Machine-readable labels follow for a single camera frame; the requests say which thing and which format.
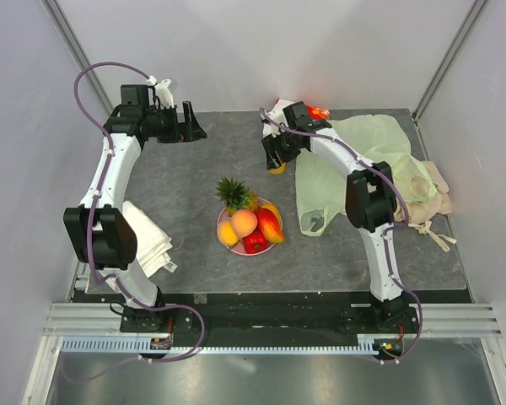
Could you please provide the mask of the small yellow fake fruit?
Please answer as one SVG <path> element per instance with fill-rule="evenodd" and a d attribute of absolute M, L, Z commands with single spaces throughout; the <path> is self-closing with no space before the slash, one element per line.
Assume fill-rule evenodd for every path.
<path fill-rule="evenodd" d="M 268 172 L 272 175 L 281 175 L 286 169 L 286 164 L 282 163 L 279 167 L 275 169 L 269 169 Z"/>

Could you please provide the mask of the fake pineapple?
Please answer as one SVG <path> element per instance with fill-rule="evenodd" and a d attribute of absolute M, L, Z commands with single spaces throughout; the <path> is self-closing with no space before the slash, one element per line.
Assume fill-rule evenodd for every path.
<path fill-rule="evenodd" d="M 222 176 L 217 182 L 216 190 L 216 197 L 225 205 L 229 216 L 241 209 L 256 212 L 260 207 L 257 195 L 242 181 Z"/>

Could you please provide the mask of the fake red orange mango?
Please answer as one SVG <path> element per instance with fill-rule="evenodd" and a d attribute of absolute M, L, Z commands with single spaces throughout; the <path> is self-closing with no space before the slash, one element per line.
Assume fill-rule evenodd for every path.
<path fill-rule="evenodd" d="M 257 225 L 262 234 L 271 243 L 283 243 L 284 235 L 282 226 L 277 216 L 267 208 L 259 208 L 256 211 Z"/>

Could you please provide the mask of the fake peach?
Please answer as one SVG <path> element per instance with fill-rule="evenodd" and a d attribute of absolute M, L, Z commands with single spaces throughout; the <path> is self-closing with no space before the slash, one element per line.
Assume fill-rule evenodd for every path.
<path fill-rule="evenodd" d="M 237 210 L 231 217 L 231 226 L 235 234 L 242 239 L 256 229 L 256 214 L 247 209 Z"/>

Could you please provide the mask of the fake red bell pepper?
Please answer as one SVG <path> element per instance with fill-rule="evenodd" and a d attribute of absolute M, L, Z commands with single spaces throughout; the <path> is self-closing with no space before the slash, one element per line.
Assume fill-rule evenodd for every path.
<path fill-rule="evenodd" d="M 251 234 L 243 238 L 242 245 L 247 254 L 256 254 L 267 249 L 268 240 L 261 230 L 256 228 Z"/>

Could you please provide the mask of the fake yellow pear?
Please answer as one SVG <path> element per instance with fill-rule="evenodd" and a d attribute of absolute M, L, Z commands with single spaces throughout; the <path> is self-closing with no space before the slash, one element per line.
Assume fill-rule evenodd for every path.
<path fill-rule="evenodd" d="M 234 248 L 240 242 L 240 238 L 234 232 L 232 224 L 229 220 L 218 223 L 217 236 L 219 242 L 224 246 L 227 246 L 229 249 Z"/>

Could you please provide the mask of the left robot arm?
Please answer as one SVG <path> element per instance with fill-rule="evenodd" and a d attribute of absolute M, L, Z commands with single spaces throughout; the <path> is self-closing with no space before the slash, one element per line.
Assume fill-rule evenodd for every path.
<path fill-rule="evenodd" d="M 93 281 L 122 294 L 128 306 L 142 308 L 138 320 L 150 332 L 165 328 L 169 313 L 159 306 L 159 288 L 136 258 L 137 236 L 122 212 L 127 184 L 149 139 L 189 143 L 207 138 L 191 102 L 177 111 L 171 86 L 169 78 L 121 86 L 121 103 L 102 127 L 102 154 L 92 183 L 79 205 L 63 214 L 77 258 L 89 265 Z"/>

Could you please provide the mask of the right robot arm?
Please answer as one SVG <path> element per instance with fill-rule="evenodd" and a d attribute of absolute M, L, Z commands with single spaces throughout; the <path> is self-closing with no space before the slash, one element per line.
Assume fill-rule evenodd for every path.
<path fill-rule="evenodd" d="M 386 162 L 375 163 L 343 141 L 326 120 L 315 120 L 303 102 L 260 109 L 266 167 L 278 169 L 302 150 L 320 156 L 346 178 L 345 212 L 360 233 L 370 273 L 371 326 L 388 332 L 409 313 L 396 265 L 395 211 L 404 206 Z"/>

